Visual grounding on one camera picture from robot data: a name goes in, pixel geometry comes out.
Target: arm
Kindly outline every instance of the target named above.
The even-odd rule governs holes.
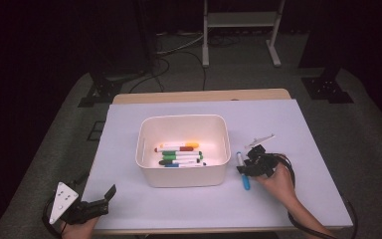
[[[63,239],[92,239],[93,230],[98,222],[98,217],[92,218],[84,224],[70,225],[62,223],[61,228],[63,229],[62,238]]]
[[[296,197],[293,189],[290,173],[287,168],[279,163],[276,172],[269,178],[262,176],[256,177],[256,180],[278,201],[280,201],[292,217],[303,226],[324,233],[329,236],[333,234],[327,230]],[[317,238],[305,233],[306,238]]]

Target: marker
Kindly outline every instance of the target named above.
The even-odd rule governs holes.
[[[158,151],[193,151],[194,147],[188,146],[171,146],[171,147],[156,147],[154,148],[155,152]]]
[[[172,163],[184,164],[184,163],[198,163],[200,159],[180,159],[180,160],[160,160],[160,165],[167,165]]]
[[[199,162],[199,163],[172,163],[172,164],[167,164],[165,167],[202,167],[206,166],[207,164],[205,162]]]
[[[162,155],[202,155],[201,151],[162,151]]]
[[[239,151],[237,152],[237,160],[238,165],[244,166],[243,157],[241,156],[241,153]],[[250,181],[248,180],[248,177],[244,173],[241,174],[241,177],[243,178],[244,188],[246,190],[250,190]]]
[[[164,155],[164,160],[175,160],[175,159],[203,159],[203,155]]]
[[[171,147],[171,146],[190,146],[190,147],[198,147],[198,142],[165,142],[161,143],[160,147]]]

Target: white bin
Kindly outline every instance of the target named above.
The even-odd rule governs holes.
[[[161,152],[154,148],[166,142],[198,142],[202,167],[164,167]],[[211,186],[225,179],[231,157],[228,131],[223,118],[215,115],[167,116],[146,119],[140,129],[136,162],[153,187]]]

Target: human hand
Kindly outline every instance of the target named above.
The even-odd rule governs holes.
[[[83,224],[61,224],[63,239],[92,239],[93,229],[95,228],[99,217],[90,219]]]
[[[271,177],[257,176],[255,179],[286,208],[297,202],[290,172],[282,163],[278,163]]]

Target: white shelf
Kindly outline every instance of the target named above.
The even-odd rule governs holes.
[[[209,13],[208,27],[273,27],[277,12]]]

